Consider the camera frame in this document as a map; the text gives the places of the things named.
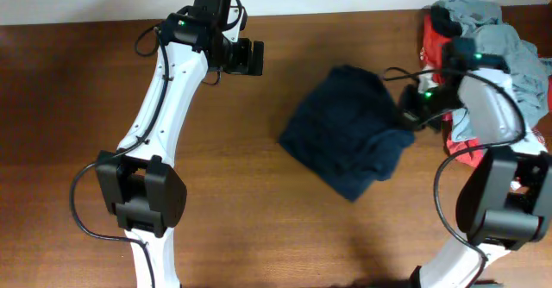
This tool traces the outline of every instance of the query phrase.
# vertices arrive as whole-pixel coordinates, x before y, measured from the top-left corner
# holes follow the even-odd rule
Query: navy fabric
[[[336,67],[299,105],[279,143],[354,201],[374,180],[389,179],[403,149],[414,142],[397,114],[377,75]]]

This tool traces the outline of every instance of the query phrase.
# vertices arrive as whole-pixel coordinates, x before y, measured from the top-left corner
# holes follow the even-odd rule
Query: brown table surface
[[[507,8],[505,19],[552,56],[549,6]],[[132,45],[153,23],[0,28],[0,286],[135,286],[129,245],[84,235],[71,219],[68,189],[75,172],[100,149],[113,150],[135,119],[155,59],[136,56]],[[446,157],[440,135],[417,133],[392,179],[374,183],[356,203],[276,142],[332,66],[416,71],[419,23],[413,10],[249,19],[242,36],[265,42],[265,74],[200,86],[179,139],[175,168],[189,192],[175,232],[184,287],[405,279],[437,253],[449,238],[431,195]],[[396,97],[406,82],[388,88]],[[552,137],[549,117],[539,128]],[[443,176],[451,220],[472,170],[452,164]],[[94,175],[77,198],[91,229],[122,235]],[[547,237],[492,265],[483,279],[549,287],[550,267]]]

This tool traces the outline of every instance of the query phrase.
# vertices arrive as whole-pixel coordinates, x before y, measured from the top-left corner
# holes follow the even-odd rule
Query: pile of clothes
[[[502,55],[511,69],[513,90],[525,121],[534,128],[552,106],[552,59],[539,59],[536,46],[522,41],[511,25],[502,21],[502,10],[496,3],[477,0],[442,0],[436,2],[423,20],[423,49],[420,59],[426,69],[442,66],[442,45],[452,37],[472,38],[480,53]],[[429,76],[436,84],[443,80],[439,75]],[[443,118],[450,122],[452,131],[447,148],[455,153],[479,144],[465,109],[455,110]],[[542,135],[533,130],[541,143]],[[457,159],[477,166],[482,151],[464,154]]]

